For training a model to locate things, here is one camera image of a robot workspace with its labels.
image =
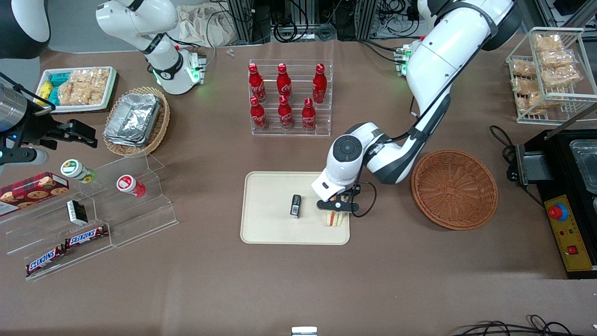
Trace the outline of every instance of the acrylic bottle rack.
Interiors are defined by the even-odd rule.
[[[334,78],[334,67],[331,60],[250,60],[255,63],[259,73],[263,77],[266,100],[261,103],[265,110],[269,127],[267,130],[256,130],[253,122],[251,123],[251,132],[254,136],[330,136],[332,129],[332,81]],[[278,115],[279,94],[276,79],[278,78],[278,64],[285,63],[287,72],[292,80],[293,98],[290,105],[293,109],[294,128],[292,130],[282,129]],[[304,100],[307,97],[313,98],[313,76],[315,75],[315,66],[317,63],[323,63],[325,66],[325,77],[328,81],[325,91],[325,99],[322,104],[313,104],[316,112],[315,131],[305,131],[301,112],[304,107]],[[248,86],[249,98],[253,95],[251,87]]]
[[[22,272],[25,276],[25,265],[64,244],[65,239],[107,225],[109,236],[75,245],[66,254],[27,277],[27,280],[37,280],[178,224],[172,203],[163,195],[156,172],[163,166],[152,155],[141,152],[94,169],[97,174],[95,181],[79,184],[78,193],[51,198],[38,207],[26,209],[0,222],[21,225],[7,233],[7,253],[24,257]],[[116,180],[124,174],[133,175],[145,185],[143,197],[135,198],[116,189]],[[69,200],[85,206],[87,225],[78,226],[69,221],[66,209]]]

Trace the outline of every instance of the cookie box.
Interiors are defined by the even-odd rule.
[[[45,172],[0,189],[0,216],[69,192],[67,180]]]

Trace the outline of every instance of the wicker basket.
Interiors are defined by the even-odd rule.
[[[108,147],[110,152],[112,152],[114,154],[122,155],[122,156],[133,155],[140,151],[146,151],[147,153],[151,153],[158,147],[158,145],[160,144],[160,142],[162,142],[162,139],[166,135],[166,129],[168,128],[168,122],[170,122],[170,107],[168,106],[166,97],[164,97],[164,94],[162,94],[159,90],[157,90],[153,87],[134,88],[134,89],[130,90],[129,92],[123,94],[114,103],[114,105],[112,106],[112,109],[110,110],[110,114],[108,115],[108,119],[106,120],[106,125],[108,125],[108,123],[110,122],[110,119],[112,118],[112,115],[114,114],[114,110],[118,106],[118,103],[120,103],[122,97],[124,97],[128,93],[153,94],[156,97],[159,97],[159,99],[161,100],[161,104],[160,104],[159,111],[158,111],[158,117],[156,118],[155,124],[153,125],[153,129],[149,136],[147,145],[145,145],[143,147],[117,145],[115,143],[109,142],[105,137],[104,137],[104,143],[106,144],[106,146]]]
[[[413,170],[411,188],[421,211],[452,230],[478,228],[497,209],[497,185],[490,171],[461,151],[425,155]]]

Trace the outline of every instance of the brown tablecloth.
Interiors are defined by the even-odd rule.
[[[488,130],[497,124],[514,142],[525,142],[543,129],[515,123],[504,66],[514,46],[482,51],[470,63],[423,150],[460,149],[487,165],[500,202],[483,227],[439,228],[419,211],[406,180],[378,184],[375,208],[351,221],[346,245],[243,243],[247,173],[321,171],[333,139],[350,126],[373,121],[395,136],[414,118],[406,81],[361,44],[234,47],[234,57],[222,48],[204,85],[167,96],[172,119],[154,155],[165,164],[162,187],[180,224],[37,282],[25,281],[22,258],[0,253],[2,334],[288,335],[292,326],[315,325],[321,335],[449,335],[456,326],[481,320],[526,325],[531,313],[594,333],[597,282],[564,280],[545,210],[506,179],[503,146]],[[252,137],[249,59],[333,59],[332,137]],[[42,69],[105,65],[121,76],[117,97],[134,87],[156,86],[139,52],[42,58]],[[101,139],[106,114],[75,117],[96,127]],[[90,167],[118,158],[101,140],[97,149],[60,143],[48,164],[7,168],[0,185],[57,172],[71,157]],[[373,177],[365,172],[364,179]],[[363,206],[370,197],[364,192]],[[0,240],[0,251],[4,245]]]

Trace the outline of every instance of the snickers bar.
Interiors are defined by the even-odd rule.
[[[39,270],[40,268],[45,266],[50,261],[55,260],[56,258],[58,258],[59,256],[65,254],[65,253],[66,253],[66,247],[64,245],[60,244],[60,246],[56,246],[48,253],[44,254],[43,256],[40,256],[39,258],[37,258],[36,260],[31,262],[30,264],[26,265],[27,276],[30,276],[33,272]]]
[[[104,236],[108,236],[108,235],[109,235],[109,232],[108,232],[107,225],[102,225],[101,227],[97,227],[91,231],[87,231],[85,233],[78,234],[75,237],[67,238],[64,241],[64,245],[66,246],[67,249],[70,249],[73,245],[83,244],[85,242],[89,242],[92,239],[95,239],[98,237],[104,237]]]

